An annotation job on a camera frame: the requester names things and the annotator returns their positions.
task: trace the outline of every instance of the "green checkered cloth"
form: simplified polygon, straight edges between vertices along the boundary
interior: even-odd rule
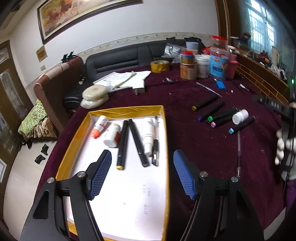
[[[37,100],[33,109],[22,121],[20,128],[21,132],[29,134],[45,117],[47,117],[46,111],[41,101]]]

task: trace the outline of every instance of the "silver bolt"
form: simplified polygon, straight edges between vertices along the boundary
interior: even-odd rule
[[[237,177],[232,177],[230,180],[234,183],[237,183],[239,181]]]
[[[47,182],[48,183],[53,183],[54,182],[54,178],[53,177],[50,177],[49,179],[47,179]]]
[[[77,176],[78,176],[78,177],[84,177],[84,176],[85,176],[85,172],[78,172],[78,173],[77,173]]]
[[[207,177],[208,176],[208,173],[207,172],[200,172],[200,176]]]

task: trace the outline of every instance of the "white bucket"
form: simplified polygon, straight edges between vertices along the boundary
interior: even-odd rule
[[[208,78],[210,71],[210,56],[206,54],[195,56],[197,63],[197,77],[198,78]]]

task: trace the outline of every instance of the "tape roll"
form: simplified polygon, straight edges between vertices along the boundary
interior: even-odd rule
[[[156,60],[150,63],[153,73],[162,73],[170,70],[170,62],[166,60]]]

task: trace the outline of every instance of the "green marker cap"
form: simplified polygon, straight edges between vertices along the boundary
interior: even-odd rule
[[[213,121],[213,118],[212,118],[211,116],[209,116],[209,117],[207,118],[207,120],[208,120],[209,122],[212,122],[212,121]]]

